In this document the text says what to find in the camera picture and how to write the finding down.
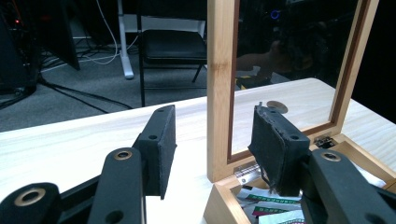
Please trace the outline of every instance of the desk leg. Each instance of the desk leg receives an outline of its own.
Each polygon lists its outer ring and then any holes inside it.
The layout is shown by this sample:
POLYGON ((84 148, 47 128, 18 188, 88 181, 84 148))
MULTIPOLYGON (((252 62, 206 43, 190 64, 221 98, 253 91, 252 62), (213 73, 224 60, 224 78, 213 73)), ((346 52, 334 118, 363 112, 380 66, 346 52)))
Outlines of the desk leg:
POLYGON ((119 8, 119 25, 120 25, 120 41, 121 41, 121 52, 120 58, 122 62, 122 68, 126 79, 134 78, 134 71, 132 71, 131 62, 126 51, 126 40, 125 40, 125 26, 122 11, 122 0, 118 0, 119 8))

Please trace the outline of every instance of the black chair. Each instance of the black chair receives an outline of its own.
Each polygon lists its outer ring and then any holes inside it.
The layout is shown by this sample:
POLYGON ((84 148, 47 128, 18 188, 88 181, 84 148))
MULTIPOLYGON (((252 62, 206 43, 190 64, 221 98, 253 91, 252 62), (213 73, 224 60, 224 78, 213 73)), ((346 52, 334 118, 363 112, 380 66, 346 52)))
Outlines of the black chair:
POLYGON ((149 87, 145 85, 145 69, 191 69, 185 65, 196 65, 192 80, 195 82, 207 61, 206 31, 200 35, 194 31, 145 29, 142 18, 203 21, 206 30, 206 9, 206 0, 139 0, 136 16, 142 106, 146 105, 145 90, 206 88, 193 84, 187 87, 149 87))

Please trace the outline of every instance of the chair seat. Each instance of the chair seat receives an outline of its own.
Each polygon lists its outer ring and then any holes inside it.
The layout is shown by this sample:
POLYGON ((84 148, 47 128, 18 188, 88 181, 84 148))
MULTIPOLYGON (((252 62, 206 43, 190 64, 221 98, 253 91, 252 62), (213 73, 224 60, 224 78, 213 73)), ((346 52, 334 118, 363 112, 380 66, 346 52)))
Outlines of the chair seat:
POLYGON ((146 63, 206 63, 206 45, 197 32, 146 30, 143 39, 146 63))

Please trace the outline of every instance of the hinge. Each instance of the hinge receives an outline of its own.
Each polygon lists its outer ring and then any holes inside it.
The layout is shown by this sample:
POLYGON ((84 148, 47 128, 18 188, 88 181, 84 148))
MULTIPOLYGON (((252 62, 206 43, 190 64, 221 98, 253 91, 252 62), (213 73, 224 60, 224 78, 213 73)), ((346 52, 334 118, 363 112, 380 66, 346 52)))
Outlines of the hinge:
POLYGON ((315 138, 314 144, 320 148, 331 148, 337 145, 329 135, 322 135, 315 138))
POLYGON ((260 166, 255 161, 248 162, 245 165, 235 167, 233 173, 241 185, 246 185, 248 182, 261 178, 260 166))

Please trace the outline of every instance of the chair backrest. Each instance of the chair backrest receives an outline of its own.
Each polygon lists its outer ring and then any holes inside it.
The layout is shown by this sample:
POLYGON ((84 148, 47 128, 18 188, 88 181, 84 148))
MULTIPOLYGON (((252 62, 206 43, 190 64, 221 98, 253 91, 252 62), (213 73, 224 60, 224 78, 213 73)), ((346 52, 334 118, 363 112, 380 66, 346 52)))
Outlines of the chair backrest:
POLYGON ((207 0, 139 0, 137 14, 146 17, 206 21, 207 0))

